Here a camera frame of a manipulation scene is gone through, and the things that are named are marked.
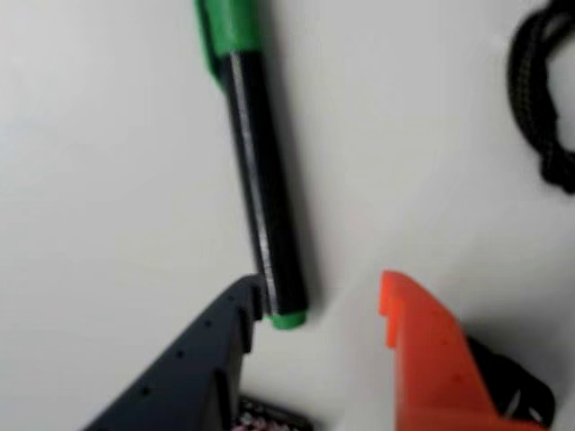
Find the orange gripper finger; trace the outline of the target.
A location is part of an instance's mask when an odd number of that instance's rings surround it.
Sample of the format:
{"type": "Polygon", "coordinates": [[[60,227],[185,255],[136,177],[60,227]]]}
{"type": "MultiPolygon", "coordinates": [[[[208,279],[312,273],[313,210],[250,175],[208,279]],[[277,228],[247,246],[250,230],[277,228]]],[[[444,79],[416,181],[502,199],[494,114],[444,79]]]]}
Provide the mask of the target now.
{"type": "Polygon", "coordinates": [[[379,312],[394,350],[398,430],[548,430],[551,390],[516,361],[468,336],[412,278],[381,276],[379,312]]]}

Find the navy gripper finger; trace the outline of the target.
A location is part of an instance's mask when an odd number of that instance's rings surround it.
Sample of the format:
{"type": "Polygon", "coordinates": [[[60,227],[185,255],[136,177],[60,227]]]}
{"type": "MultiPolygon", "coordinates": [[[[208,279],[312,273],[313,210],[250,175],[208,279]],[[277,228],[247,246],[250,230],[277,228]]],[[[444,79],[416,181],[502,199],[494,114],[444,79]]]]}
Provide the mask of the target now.
{"type": "Polygon", "coordinates": [[[230,285],[87,429],[231,429],[261,285],[256,275],[230,285]]]}

